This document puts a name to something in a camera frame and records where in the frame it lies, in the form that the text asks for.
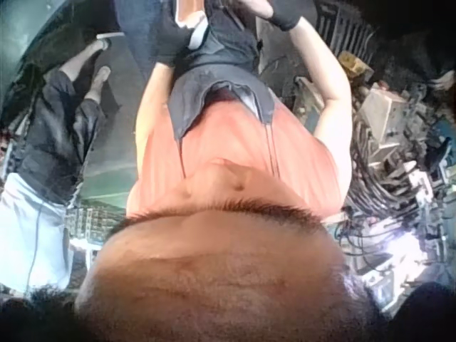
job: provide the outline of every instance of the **orange shirt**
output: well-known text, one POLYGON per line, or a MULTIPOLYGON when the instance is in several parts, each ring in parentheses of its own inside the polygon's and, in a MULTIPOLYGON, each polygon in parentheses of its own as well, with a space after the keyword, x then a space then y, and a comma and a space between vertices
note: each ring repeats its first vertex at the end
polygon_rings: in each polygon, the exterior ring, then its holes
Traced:
POLYGON ((265 127, 239 101, 213 103, 184 137, 181 164, 171 119, 162 115, 147 139, 140 179, 128 199, 128 216, 153 209, 158 199, 183 180, 182 166, 190 176, 200 165, 216 158, 279 177, 320 217, 336 214, 343 199, 336 166, 326 146, 279 102, 269 132, 272 144, 268 144, 265 127))

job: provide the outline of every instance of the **black glove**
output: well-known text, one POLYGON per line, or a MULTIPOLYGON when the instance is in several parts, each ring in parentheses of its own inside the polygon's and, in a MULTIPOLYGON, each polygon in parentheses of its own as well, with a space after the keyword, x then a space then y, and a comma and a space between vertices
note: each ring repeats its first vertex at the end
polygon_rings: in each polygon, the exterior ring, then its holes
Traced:
POLYGON ((274 10, 271 24, 278 26, 282 31, 294 29, 301 18, 302 1, 299 0, 268 0, 274 10))
POLYGON ((176 24, 174 0, 162 0, 162 16, 157 33, 157 62, 175 66, 177 57, 187 50, 193 31, 176 24))

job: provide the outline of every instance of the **short hair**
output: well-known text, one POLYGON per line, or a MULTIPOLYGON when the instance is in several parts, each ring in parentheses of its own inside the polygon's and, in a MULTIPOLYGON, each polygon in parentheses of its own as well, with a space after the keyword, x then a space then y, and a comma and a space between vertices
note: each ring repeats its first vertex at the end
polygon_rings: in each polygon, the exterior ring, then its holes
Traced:
MULTIPOLYGON (((224 331, 188 331, 188 335, 169 336, 159 332, 154 336, 154 324, 148 331, 148 341, 384 341, 387 318, 381 313, 372 293, 358 281, 349 284, 350 298, 338 299, 313 316, 291 311, 289 315, 268 321, 268 328, 255 326, 236 330, 226 322, 224 331), (308 319, 320 331, 308 335, 300 326, 300 319, 308 319)), ((96 336, 73 310, 73 298, 52 289, 41 289, 29 300, 7 301, 0 310, 0 339, 8 342, 96 342, 109 341, 105 336, 96 336)))

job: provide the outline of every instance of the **white cloth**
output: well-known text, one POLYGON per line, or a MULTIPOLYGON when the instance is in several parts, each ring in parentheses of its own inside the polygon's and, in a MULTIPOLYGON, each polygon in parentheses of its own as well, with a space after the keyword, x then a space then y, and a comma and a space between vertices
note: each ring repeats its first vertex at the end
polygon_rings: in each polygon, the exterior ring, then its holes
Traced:
POLYGON ((31 270, 30 289, 67 287, 73 252, 66 244, 65 214, 63 205, 42 200, 18 174, 8 176, 0 200, 0 284, 25 292, 31 270))

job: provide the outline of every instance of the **man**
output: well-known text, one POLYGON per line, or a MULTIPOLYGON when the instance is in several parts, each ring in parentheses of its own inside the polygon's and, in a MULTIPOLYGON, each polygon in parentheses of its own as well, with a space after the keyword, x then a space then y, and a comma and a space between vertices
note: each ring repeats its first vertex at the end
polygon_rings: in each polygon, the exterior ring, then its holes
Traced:
MULTIPOLYGON (((23 329, 47 341, 381 339, 385 319, 320 223, 340 209, 351 178, 348 81, 297 2, 239 2, 301 52, 326 104, 315 137, 247 72, 252 63, 192 64, 173 86, 192 30, 175 24, 165 1, 138 112, 129 218, 74 308, 44 292, 32 307, 7 303, 7 334, 16 338, 11 327, 26 317, 23 329)), ((209 25, 230 25, 219 10, 209 25)), ((207 40, 231 46, 223 58, 242 57, 236 36, 231 45, 220 37, 212 29, 207 40)))
POLYGON ((81 97, 73 82, 83 65, 109 47, 95 41, 51 71, 33 107, 22 162, 5 183, 0 200, 0 284, 19 293, 70 281, 65 215, 88 152, 105 116, 101 91, 110 75, 100 68, 81 97))

